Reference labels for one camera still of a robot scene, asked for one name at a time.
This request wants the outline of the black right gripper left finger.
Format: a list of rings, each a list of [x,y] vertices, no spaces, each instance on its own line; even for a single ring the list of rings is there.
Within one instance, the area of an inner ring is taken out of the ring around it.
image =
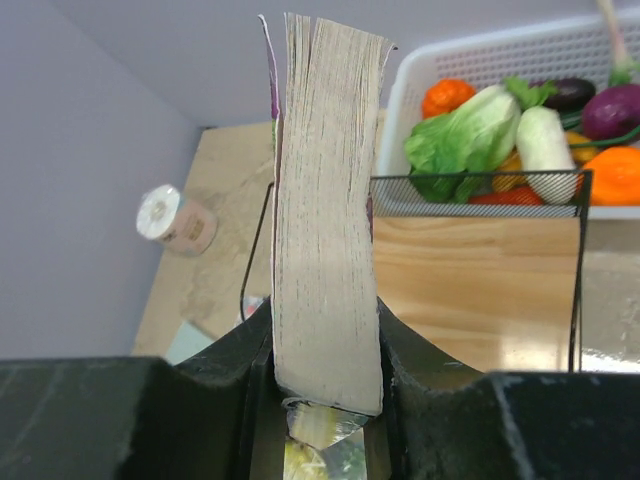
[[[5,479],[271,479],[271,315],[191,358],[32,359],[1,365]]]

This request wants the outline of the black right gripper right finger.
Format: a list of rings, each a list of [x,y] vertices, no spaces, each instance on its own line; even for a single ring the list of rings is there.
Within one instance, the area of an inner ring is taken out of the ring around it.
[[[391,478],[638,478],[638,375],[481,373],[378,311]]]

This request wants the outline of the Little Women book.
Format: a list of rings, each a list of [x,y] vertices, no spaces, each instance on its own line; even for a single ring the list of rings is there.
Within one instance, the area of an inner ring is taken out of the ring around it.
[[[254,314],[254,312],[264,303],[265,300],[265,297],[243,297],[240,301],[240,310],[235,320],[234,326],[237,327],[244,321],[248,320]]]

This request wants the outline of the purple Treehouse paperback book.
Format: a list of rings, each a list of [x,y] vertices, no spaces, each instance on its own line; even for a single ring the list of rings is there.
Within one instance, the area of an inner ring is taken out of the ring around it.
[[[285,27],[287,73],[271,88],[275,379],[294,398],[376,416],[383,374],[367,204],[393,44],[292,12]]]

